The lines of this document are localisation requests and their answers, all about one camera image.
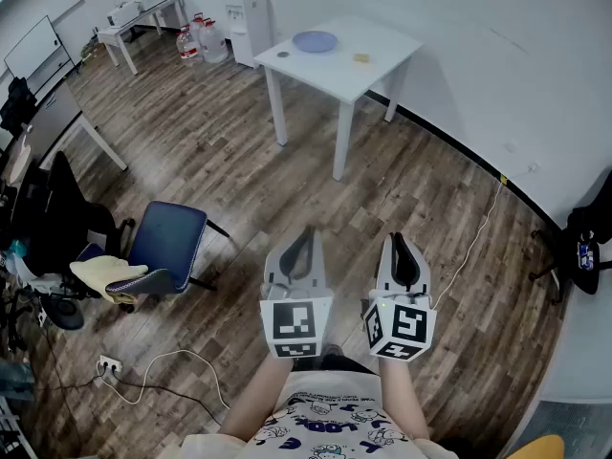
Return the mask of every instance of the white cable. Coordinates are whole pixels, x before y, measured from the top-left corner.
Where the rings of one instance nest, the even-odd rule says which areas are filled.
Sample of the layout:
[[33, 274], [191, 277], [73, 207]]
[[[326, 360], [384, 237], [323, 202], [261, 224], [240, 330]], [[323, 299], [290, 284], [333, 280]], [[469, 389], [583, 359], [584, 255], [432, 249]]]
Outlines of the white cable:
[[491, 213], [493, 211], [493, 208], [495, 207], [495, 203], [497, 202], [497, 196], [499, 195], [499, 191], [501, 190], [502, 186], [503, 186], [503, 184], [500, 182], [499, 183], [499, 187], [497, 188], [497, 192], [495, 192], [495, 197], [493, 198], [493, 205], [491, 206], [491, 209], [489, 209], [489, 212], [487, 212], [487, 219], [485, 219], [485, 222], [478, 229], [478, 232], [476, 233], [476, 236], [474, 237], [474, 241], [471, 242], [471, 245], [468, 248], [468, 252], [466, 253], [466, 258], [464, 259], [463, 263], [461, 264], [461, 267], [459, 267], [459, 269], [457, 269], [457, 272], [455, 273], [455, 275], [450, 280], [450, 284], [447, 285], [447, 288], [444, 289], [440, 293], [440, 295], [438, 296], [438, 300], [436, 301], [436, 303], [435, 303], [435, 305], [433, 306], [432, 309], [435, 310], [438, 307], [438, 304], [440, 304], [440, 300], [442, 299], [442, 296], [448, 291], [448, 289], [450, 289], [450, 286], [452, 286], [452, 283], [455, 281], [455, 278], [457, 278], [457, 275], [461, 272], [461, 269], [463, 269], [464, 266], [468, 263], [468, 257], [470, 256], [471, 248], [476, 244], [476, 240], [478, 239], [478, 235], [480, 234], [480, 231], [482, 231], [483, 228], [487, 225], [487, 223], [489, 223], [489, 216], [491, 215]]
[[108, 387], [110, 387], [113, 391], [115, 391], [117, 393], [117, 396], [119, 396], [122, 400], [124, 400], [126, 403], [128, 404], [138, 404], [139, 401], [142, 398], [142, 393], [144, 392], [144, 387], [146, 385], [146, 376], [149, 373], [149, 369], [151, 368], [151, 365], [153, 365], [153, 362], [156, 361], [157, 359], [161, 358], [161, 357], [167, 357], [167, 356], [173, 356], [174, 354], [179, 354], [181, 352], [187, 352], [188, 354], [191, 354], [192, 356], [197, 357], [198, 359], [200, 359], [200, 361], [204, 362], [207, 364], [208, 367], [210, 367], [210, 369], [212, 370], [212, 373], [214, 374], [214, 380], [217, 384], [217, 394], [219, 395], [219, 401], [221, 402], [221, 404], [227, 408], [230, 409], [230, 407], [228, 406], [228, 404], [223, 400], [223, 397], [221, 396], [221, 386], [219, 385], [219, 377], [217, 376], [217, 371], [214, 369], [214, 367], [212, 366], [212, 364], [207, 361], [206, 359], [204, 359], [203, 357], [200, 357], [198, 354], [196, 354], [195, 352], [191, 352], [190, 350], [175, 350], [174, 352], [168, 352], [167, 354], [161, 354], [159, 356], [157, 356], [155, 359], [153, 359], [153, 361], [151, 361], [148, 366], [146, 367], [146, 371], [144, 371], [144, 379], [142, 380], [142, 388], [141, 388], [141, 394], [138, 397], [138, 399], [135, 402], [131, 402], [129, 400], [127, 400], [126, 398], [123, 397], [123, 395], [121, 393], [119, 393], [119, 391], [115, 388], [115, 386], [113, 386], [112, 384], [109, 384], [99, 373], [98, 370], [98, 366], [99, 366], [99, 362], [96, 362], [96, 372], [98, 372], [98, 374], [100, 375], [100, 378], [102, 379], [102, 382], [104, 384], [106, 384]]

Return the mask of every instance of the yellow chair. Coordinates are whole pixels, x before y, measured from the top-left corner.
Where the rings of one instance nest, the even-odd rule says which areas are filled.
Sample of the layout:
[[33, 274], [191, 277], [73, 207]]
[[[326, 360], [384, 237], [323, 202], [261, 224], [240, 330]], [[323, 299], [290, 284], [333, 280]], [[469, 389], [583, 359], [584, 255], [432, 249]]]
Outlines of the yellow chair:
[[565, 444], [558, 435], [546, 435], [520, 448], [507, 459], [563, 459]]

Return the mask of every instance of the yellow object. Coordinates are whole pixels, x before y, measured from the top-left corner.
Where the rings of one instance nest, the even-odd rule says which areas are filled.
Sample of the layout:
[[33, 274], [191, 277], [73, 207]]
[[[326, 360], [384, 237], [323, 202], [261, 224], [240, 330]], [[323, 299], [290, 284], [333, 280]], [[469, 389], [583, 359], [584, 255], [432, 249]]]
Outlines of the yellow object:
[[149, 268], [146, 265], [131, 267], [127, 260], [103, 255], [91, 258], [86, 262], [73, 262], [70, 264], [70, 270], [87, 286], [113, 304], [136, 304], [137, 299], [132, 295], [109, 295], [106, 292], [106, 286], [120, 280], [131, 280], [145, 275]]
[[370, 55], [365, 55], [362, 53], [355, 53], [355, 55], [353, 56], [353, 59], [355, 61], [358, 61], [359, 63], [369, 63]]
[[563, 459], [565, 444], [558, 435], [546, 435], [520, 448], [507, 459]]

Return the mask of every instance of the blue chair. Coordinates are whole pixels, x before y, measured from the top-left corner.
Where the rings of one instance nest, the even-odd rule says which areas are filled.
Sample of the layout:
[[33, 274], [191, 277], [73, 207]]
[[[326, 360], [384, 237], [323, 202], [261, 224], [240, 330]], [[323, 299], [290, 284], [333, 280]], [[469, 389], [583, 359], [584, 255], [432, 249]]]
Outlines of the blue chair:
[[[230, 238], [199, 209], [158, 201], [150, 203], [127, 257], [130, 265], [146, 265], [149, 272], [136, 279], [109, 284], [106, 286], [107, 293], [175, 295], [184, 292], [188, 283], [216, 291], [216, 287], [191, 277], [206, 226]], [[92, 244], [78, 260], [84, 261], [102, 254], [103, 250]]]

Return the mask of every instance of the white cube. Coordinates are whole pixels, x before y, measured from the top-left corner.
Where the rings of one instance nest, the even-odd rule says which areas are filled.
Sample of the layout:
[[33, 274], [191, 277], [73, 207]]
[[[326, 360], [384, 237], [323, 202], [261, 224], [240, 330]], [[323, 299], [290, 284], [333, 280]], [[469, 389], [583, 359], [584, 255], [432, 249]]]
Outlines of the white cube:
[[266, 342], [279, 359], [316, 357], [322, 351], [331, 297], [260, 301]]
[[412, 361], [431, 346], [436, 312], [428, 304], [397, 302], [384, 296], [371, 297], [371, 301], [363, 317], [371, 355]]

